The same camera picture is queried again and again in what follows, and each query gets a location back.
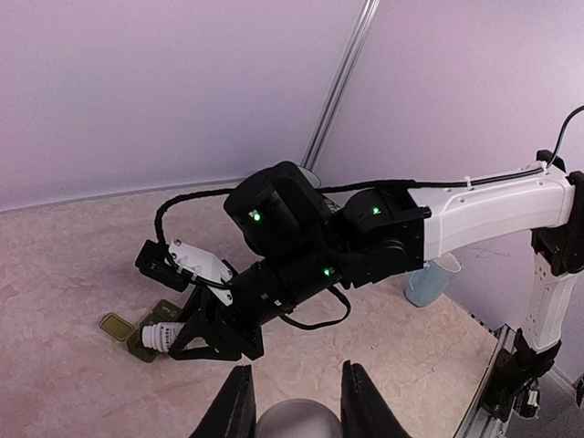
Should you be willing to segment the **white pill bottle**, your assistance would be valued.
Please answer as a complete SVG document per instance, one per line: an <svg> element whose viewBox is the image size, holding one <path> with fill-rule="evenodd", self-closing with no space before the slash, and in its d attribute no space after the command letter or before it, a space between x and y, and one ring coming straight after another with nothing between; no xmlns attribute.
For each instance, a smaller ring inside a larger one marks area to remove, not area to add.
<svg viewBox="0 0 584 438"><path fill-rule="evenodd" d="M184 328L182 322L159 322L141 329L141 342L144 348L168 353L174 341Z"/></svg>

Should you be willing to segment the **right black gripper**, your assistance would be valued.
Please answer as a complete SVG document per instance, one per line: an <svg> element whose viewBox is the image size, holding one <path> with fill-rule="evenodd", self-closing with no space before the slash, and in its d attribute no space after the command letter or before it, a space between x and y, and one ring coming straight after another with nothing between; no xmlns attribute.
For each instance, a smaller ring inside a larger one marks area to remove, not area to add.
<svg viewBox="0 0 584 438"><path fill-rule="evenodd" d="M180 315L185 325L169 349L174 360L257 360L265 353L260 327L241 326L209 287L195 287Z"/></svg>

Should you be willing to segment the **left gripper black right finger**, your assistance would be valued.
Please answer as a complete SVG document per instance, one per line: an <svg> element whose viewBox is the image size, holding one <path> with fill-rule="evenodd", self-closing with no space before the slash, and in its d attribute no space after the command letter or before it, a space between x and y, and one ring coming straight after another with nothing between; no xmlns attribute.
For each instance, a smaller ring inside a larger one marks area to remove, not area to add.
<svg viewBox="0 0 584 438"><path fill-rule="evenodd" d="M410 438L359 363L342 367L340 420L349 438Z"/></svg>

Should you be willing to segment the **green pill organizer box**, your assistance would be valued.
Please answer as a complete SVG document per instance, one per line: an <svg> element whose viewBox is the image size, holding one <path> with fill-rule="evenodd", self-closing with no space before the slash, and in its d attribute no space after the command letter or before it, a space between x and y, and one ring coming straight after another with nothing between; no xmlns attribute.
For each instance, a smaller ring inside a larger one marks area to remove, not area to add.
<svg viewBox="0 0 584 438"><path fill-rule="evenodd" d="M181 312L182 309L180 307L171 301L162 299L142 319L137 328L113 312L110 312L101 319L99 328L115 340L123 342L130 355L143 362L152 363L160 355L160 352L143 346L141 329L157 323L176 322Z"/></svg>

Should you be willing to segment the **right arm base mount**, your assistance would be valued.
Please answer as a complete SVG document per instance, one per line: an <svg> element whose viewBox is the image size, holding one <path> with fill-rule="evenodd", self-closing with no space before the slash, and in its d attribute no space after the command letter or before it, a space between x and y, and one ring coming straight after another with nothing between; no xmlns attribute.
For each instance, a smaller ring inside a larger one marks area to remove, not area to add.
<svg viewBox="0 0 584 438"><path fill-rule="evenodd" d="M481 407L495 419L506 422L516 396L537 377L537 354L511 354L500 350L481 398Z"/></svg>

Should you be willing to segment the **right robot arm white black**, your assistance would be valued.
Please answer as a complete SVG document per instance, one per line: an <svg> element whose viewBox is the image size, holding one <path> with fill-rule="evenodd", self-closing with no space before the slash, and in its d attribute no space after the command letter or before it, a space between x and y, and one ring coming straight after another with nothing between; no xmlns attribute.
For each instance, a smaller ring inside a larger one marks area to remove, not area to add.
<svg viewBox="0 0 584 438"><path fill-rule="evenodd" d="M154 258L144 274L193 294L174 323L147 327L143 344L175 360L239 360L263 353L261 328L291 321L321 291L420 270L474 243L528 230L535 254L529 312L514 351L502 351L481 403L494 417L537 411L537 380L553 366L569 297L583 272L583 175L555 151L540 151L517 172L461 182L378 180L346 186L338 208L292 162L266 168L222 190L224 210L259 257L236 273L225 261L165 239L156 212Z"/></svg>

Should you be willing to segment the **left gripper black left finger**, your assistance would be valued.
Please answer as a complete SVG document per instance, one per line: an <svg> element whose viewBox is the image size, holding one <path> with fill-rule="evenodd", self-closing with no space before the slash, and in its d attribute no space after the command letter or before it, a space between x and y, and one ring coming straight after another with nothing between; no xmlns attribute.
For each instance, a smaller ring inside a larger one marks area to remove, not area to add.
<svg viewBox="0 0 584 438"><path fill-rule="evenodd" d="M235 366L193 431L193 438L256 436L256 397L252 366Z"/></svg>

